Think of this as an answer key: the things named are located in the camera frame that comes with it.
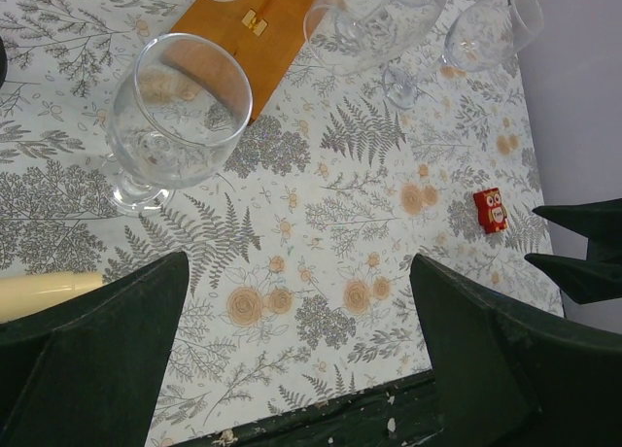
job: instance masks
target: gray surface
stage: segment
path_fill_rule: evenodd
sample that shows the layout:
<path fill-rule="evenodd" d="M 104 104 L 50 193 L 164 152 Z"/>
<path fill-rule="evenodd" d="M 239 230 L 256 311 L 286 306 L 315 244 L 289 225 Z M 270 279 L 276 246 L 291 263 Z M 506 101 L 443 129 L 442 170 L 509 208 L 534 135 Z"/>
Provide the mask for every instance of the gray surface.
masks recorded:
<path fill-rule="evenodd" d="M 539 0 L 542 34 L 521 67 L 547 204 L 622 197 L 620 0 Z M 585 239 L 551 226 L 556 254 L 585 257 Z M 577 306 L 569 319 L 622 333 L 622 299 Z"/>

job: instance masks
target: red owl toy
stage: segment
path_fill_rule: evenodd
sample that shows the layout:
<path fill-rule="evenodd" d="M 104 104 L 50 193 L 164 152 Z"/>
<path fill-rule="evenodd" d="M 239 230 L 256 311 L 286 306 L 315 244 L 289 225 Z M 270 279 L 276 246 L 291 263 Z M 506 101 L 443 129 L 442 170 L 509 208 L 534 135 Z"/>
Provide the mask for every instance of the red owl toy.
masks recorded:
<path fill-rule="evenodd" d="M 486 233 L 497 233 L 507 228 L 507 211 L 501 203 L 498 188 L 487 189 L 473 195 L 477 206 L 479 224 Z"/>

